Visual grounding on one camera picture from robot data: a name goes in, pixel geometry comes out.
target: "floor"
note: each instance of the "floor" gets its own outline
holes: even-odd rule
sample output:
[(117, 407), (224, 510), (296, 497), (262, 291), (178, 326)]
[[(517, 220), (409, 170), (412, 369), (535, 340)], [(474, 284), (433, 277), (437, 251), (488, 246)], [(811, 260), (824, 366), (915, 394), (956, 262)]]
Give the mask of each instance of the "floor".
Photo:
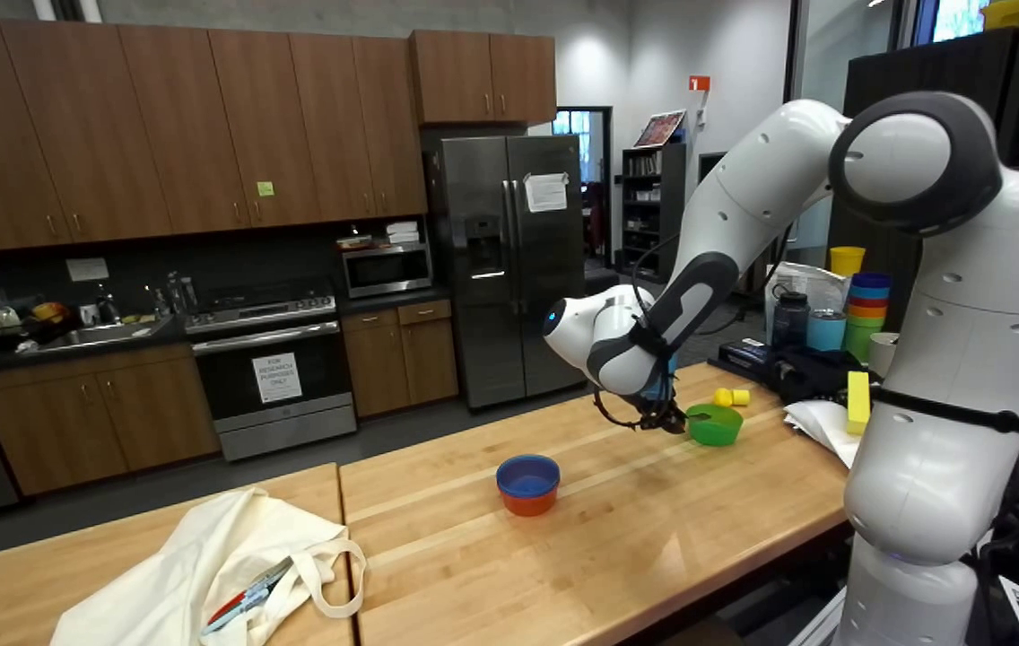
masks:
[[(609, 274), (603, 267), (589, 267), (589, 277), (605, 279)], [(750, 339), (762, 335), (762, 312), (742, 312), (741, 304), (726, 304), (682, 344), (678, 366), (703, 364), (718, 351), (718, 344), (726, 344), (732, 339), (746, 339), (746, 335)], [(503, 411), (488, 411), (488, 413), (469, 413), (464, 403), (437, 403), (437, 407), (421, 407), (421, 411), (406, 411), (406, 413), (391, 413), (391, 415), (375, 415), (375, 421), (364, 421), (364, 426), (349, 439), (329, 439), (329, 442), (278, 452), (278, 455), (260, 455), (260, 458), (244, 458), (244, 463), (225, 463), (225, 458), (212, 455), (212, 458), (163, 467), (163, 469), (150, 469), (150, 473), (102, 480), (102, 486), (74, 488), (74, 492), (43, 497), (43, 499), (22, 503), (15, 510), (0, 510), (0, 551), (37, 542), (37, 539), (50, 539), (50, 535), (74, 530), (74, 529), (90, 529), (90, 525), (104, 525), (104, 521), (114, 521), (114, 516), (157, 510), (157, 507), (170, 507), (170, 503), (212, 497), (212, 492), (224, 492), (224, 488), (280, 478), (280, 473), (320, 467), (320, 463), (369, 458), (369, 455), (381, 455), (381, 452), (394, 452), (394, 450), (406, 450), (406, 446), (445, 439), (445, 435), (467, 431), (467, 426), (488, 425), (488, 421), (517, 415), (525, 411), (552, 407), (552, 403), (577, 399), (577, 394), (585, 394), (585, 390), (575, 387), (575, 390), (562, 390), (562, 394), (549, 394), (549, 399), (535, 399), (535, 403), (519, 403), (519, 407), (503, 407)], [(654, 630), (639, 641), (697, 641), (697, 637), (703, 637), (699, 641), (721, 641), (721, 638), (762, 641), (762, 646), (766, 641), (785, 641), (818, 610), (818, 604), (816, 604), (818, 594), (811, 594), (811, 588), (792, 594), (792, 583), (816, 583), (818, 576), (833, 570), (833, 569), (818, 565), (824, 555), (800, 553), (797, 565), (800, 559), (816, 559), (816, 569), (804, 569), (804, 570), (797, 569), (792, 578), (767, 578), (766, 588), (770, 586), (770, 594), (775, 594), (779, 583), (791, 583), (791, 588), (781, 588), (775, 596), (804, 600), (804, 608), (797, 604), (797, 610), (792, 610), (792, 604), (791, 604), (775, 618), (746, 630), (746, 624), (741, 624), (742, 618), (732, 618), (737, 604), (742, 604), (746, 596), (766, 596), (766, 594), (742, 588), (742, 594), (737, 594), (737, 600), (726, 600), (726, 608), (715, 608), (715, 604), (694, 608), (682, 618), (665, 622), (660, 630)]]

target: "refrigerator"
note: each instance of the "refrigerator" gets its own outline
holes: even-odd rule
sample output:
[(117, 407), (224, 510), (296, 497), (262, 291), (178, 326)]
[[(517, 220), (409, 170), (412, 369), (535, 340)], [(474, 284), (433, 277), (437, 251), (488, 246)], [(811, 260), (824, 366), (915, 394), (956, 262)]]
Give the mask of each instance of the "refrigerator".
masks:
[(583, 383), (542, 340), (549, 304), (585, 289), (577, 135), (437, 135), (427, 177), (467, 407)]

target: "microwave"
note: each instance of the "microwave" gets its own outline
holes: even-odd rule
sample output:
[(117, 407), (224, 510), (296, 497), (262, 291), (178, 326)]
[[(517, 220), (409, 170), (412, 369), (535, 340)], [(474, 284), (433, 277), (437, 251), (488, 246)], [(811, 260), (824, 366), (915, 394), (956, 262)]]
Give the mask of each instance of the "microwave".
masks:
[(430, 246), (345, 248), (340, 277), (349, 298), (427, 291), (433, 289)]

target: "wooden countertop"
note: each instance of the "wooden countertop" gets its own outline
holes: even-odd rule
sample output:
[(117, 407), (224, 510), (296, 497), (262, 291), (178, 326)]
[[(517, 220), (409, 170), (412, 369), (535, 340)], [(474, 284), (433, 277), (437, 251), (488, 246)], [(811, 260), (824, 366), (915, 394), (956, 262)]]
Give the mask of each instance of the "wooden countertop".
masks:
[[(678, 403), (750, 383), (678, 372)], [(494, 467), (547, 452), (562, 467), (549, 516), (511, 516)], [(781, 426), (752, 387), (737, 450), (609, 426), (589, 399), (340, 469), (365, 551), (358, 637), (376, 641), (617, 641), (845, 525), (846, 469)]]
[[(340, 521), (336, 467), (287, 473), (262, 480), (262, 488), (327, 521)], [(178, 503), (0, 553), (0, 641), (50, 641), (50, 631), (70, 608), (157, 553), (189, 507), (193, 503)], [(355, 638), (349, 622), (327, 622), (314, 608), (303, 608), (278, 631), (278, 641), (349, 646)]]

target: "white bag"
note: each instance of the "white bag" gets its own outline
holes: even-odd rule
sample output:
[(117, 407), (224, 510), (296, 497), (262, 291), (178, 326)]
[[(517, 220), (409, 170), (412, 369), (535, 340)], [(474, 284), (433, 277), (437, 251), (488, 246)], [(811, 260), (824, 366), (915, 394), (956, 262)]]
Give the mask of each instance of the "white bag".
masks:
[[(323, 586), (336, 578), (349, 553), (355, 600), (329, 604)], [(209, 631), (212, 613), (260, 583), (265, 570), (287, 569), (262, 608), (232, 618), (224, 631)], [(285, 618), (305, 600), (320, 613), (345, 622), (364, 608), (365, 555), (340, 525), (242, 488), (193, 507), (172, 539), (143, 565), (73, 608), (54, 624), (54, 646), (189, 646), (265, 641)]]

